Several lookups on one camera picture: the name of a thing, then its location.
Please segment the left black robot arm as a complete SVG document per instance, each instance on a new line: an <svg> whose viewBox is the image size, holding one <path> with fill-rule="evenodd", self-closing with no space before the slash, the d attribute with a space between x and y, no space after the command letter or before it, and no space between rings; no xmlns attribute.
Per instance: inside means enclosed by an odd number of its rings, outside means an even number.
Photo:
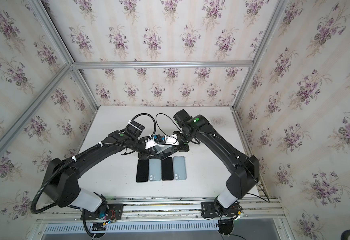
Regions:
<svg viewBox="0 0 350 240"><path fill-rule="evenodd" d="M31 212L39 214L55 206L75 207L104 218L108 212L105 197L81 188L78 180L101 161L124 149L144 150L144 143L138 140L144 129L143 125L129 121L124 130L110 133L82 153L65 160L55 158L50 161L42 185L31 203Z"/></svg>

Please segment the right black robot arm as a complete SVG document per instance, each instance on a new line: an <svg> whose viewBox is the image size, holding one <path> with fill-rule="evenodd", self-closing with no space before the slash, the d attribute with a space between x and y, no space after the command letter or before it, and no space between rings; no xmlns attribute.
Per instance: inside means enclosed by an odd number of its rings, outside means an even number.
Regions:
<svg viewBox="0 0 350 240"><path fill-rule="evenodd" d="M195 140L207 146L225 165L231 174L226 181L226 188L214 200L214 209L219 217L228 214L237 200L242 199L260 180L260 161L255 156L234 148L202 115L191 117L186 110L178 111L173 119L179 125L178 152L188 152L189 143Z"/></svg>

